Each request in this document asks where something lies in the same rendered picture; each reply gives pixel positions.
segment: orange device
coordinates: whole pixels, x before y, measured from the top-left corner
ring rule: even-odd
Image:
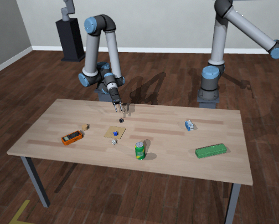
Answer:
[[[80,131],[75,131],[65,137],[61,138],[64,145],[70,145],[74,141],[82,139],[82,133]]]

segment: yellow floor tape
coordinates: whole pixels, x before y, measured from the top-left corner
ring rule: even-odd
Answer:
[[[12,218],[12,220],[10,221],[9,224],[32,224],[29,222],[17,221],[17,219],[20,217],[20,215],[22,214],[23,210],[26,208],[26,206],[28,205],[29,202],[30,202],[30,200],[25,200],[23,202],[23,204],[21,205],[21,207],[19,208],[19,210],[17,211],[17,213]]]

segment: cardboard square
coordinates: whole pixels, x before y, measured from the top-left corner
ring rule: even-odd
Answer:
[[[106,132],[104,137],[112,138],[112,139],[120,139],[125,130],[126,130],[126,128],[110,126],[110,128],[108,129],[108,131]],[[113,134],[114,131],[117,131],[117,133],[118,133],[117,136],[114,136],[114,134]]]

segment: table leg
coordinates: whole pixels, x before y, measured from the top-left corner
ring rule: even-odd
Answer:
[[[237,204],[241,184],[232,184],[229,204],[225,217],[225,224],[232,224],[234,219],[235,207]]]
[[[44,190],[44,187],[42,185],[42,182],[38,176],[38,173],[35,169],[35,166],[31,160],[30,157],[25,157],[25,156],[21,156],[21,159],[23,161],[23,164],[30,176],[30,179],[32,180],[32,183],[39,195],[39,198],[43,204],[43,206],[45,208],[48,208],[49,205],[50,205],[50,202],[49,202],[49,199],[48,199],[48,196],[47,196],[47,193],[45,192]]]

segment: small tan object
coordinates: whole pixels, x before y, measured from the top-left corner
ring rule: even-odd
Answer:
[[[81,128],[83,129],[83,131],[87,131],[88,130],[88,125],[84,124],[83,126],[81,126]]]
[[[124,133],[126,128],[121,128],[121,127],[114,127],[110,126],[104,137],[106,138],[113,138],[113,139],[120,139]],[[114,136],[113,132],[117,131],[118,135]]]

